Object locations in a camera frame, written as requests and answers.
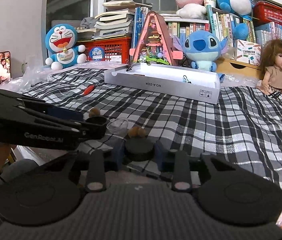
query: red plastic basket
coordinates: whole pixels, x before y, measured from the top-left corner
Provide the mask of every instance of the red plastic basket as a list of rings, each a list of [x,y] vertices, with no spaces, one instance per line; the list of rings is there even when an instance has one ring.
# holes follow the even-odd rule
[[[100,40],[100,41],[80,41],[77,45],[83,44],[86,47],[84,53],[89,58],[89,52],[94,47],[101,47],[104,49],[105,58],[103,61],[110,61],[111,56],[121,56],[121,63],[122,64],[129,64],[130,55],[129,50],[131,47],[131,38],[130,37],[121,37],[121,38],[114,38],[114,39],[107,39],[107,40]]]
[[[258,18],[257,24],[265,24],[268,22],[275,22],[282,26],[282,8],[260,1],[254,6],[254,15]]]

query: nut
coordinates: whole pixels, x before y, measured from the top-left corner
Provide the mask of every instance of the nut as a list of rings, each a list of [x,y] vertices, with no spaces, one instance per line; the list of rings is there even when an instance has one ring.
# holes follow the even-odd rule
[[[143,128],[140,128],[138,130],[138,136],[141,138],[144,138],[146,136],[145,130]]]
[[[100,114],[101,114],[100,110],[94,107],[90,110],[89,117],[91,118],[93,116],[100,115]]]
[[[133,138],[133,137],[144,138],[146,136],[146,132],[143,128],[139,126],[134,126],[128,131],[128,135],[130,138]]]

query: doll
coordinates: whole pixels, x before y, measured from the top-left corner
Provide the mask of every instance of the doll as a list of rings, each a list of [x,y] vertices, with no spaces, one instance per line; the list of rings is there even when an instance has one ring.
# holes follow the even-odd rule
[[[256,88],[266,95],[282,92],[282,40],[269,41],[261,52],[260,81]]]

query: black and white plaid fabric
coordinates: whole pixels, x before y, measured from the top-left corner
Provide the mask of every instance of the black and white plaid fabric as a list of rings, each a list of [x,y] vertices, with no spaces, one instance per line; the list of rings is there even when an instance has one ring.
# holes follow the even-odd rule
[[[282,188],[282,94],[267,97],[250,87],[221,88],[219,104],[211,105],[146,90],[104,83],[103,70],[74,69],[53,75],[26,93],[64,108],[87,112],[92,107],[108,118],[126,117],[129,128],[143,127],[152,141],[167,149],[199,156],[222,155]],[[89,85],[97,87],[83,96]],[[87,141],[79,149],[111,149],[117,135],[107,133],[100,141]],[[130,163],[130,169],[158,179],[153,161]]]

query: phone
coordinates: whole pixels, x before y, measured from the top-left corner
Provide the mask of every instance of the phone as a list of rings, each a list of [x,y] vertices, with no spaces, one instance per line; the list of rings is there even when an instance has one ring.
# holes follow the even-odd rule
[[[11,77],[11,54],[9,51],[0,52],[0,84]]]

